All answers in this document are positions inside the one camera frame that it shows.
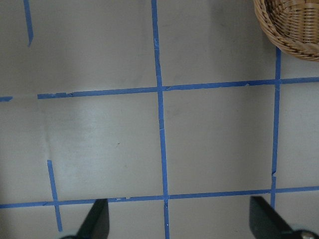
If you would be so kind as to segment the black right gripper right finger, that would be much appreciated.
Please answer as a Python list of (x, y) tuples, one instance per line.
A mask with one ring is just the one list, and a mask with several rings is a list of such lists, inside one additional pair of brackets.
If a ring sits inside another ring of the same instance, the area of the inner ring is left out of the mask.
[(294, 230), (261, 196), (250, 197), (249, 228), (256, 239), (317, 239), (318, 234)]

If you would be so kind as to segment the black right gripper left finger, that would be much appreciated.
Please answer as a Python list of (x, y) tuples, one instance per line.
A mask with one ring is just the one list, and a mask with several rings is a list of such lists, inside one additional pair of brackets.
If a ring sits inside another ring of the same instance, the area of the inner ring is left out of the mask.
[(110, 232), (108, 199), (97, 199), (74, 235), (66, 239), (107, 239)]

